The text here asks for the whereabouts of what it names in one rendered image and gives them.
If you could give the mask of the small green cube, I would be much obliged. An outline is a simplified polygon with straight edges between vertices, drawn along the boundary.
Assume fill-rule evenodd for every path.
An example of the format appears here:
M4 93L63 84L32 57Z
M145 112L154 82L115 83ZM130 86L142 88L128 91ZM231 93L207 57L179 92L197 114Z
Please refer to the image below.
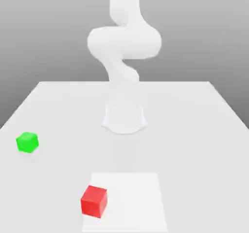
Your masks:
M39 146L38 136L32 132L24 132L16 138L18 150L32 153Z

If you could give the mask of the small red cube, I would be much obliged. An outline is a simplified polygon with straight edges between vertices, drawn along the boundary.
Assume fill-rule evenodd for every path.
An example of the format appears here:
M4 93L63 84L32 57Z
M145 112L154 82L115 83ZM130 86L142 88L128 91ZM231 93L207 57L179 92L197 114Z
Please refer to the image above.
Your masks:
M82 214L101 218L107 206L107 189L89 185L80 201Z

